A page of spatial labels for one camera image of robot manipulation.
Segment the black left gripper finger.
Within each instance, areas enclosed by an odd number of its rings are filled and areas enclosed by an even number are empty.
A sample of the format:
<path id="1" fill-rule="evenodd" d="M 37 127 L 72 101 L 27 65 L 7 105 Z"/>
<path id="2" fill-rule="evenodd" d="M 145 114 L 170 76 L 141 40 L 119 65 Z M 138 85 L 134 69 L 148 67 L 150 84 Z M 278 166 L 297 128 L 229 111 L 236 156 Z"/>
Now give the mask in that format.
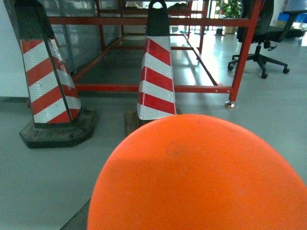
<path id="1" fill-rule="evenodd" d="M 90 199 L 60 230 L 86 230 Z"/>

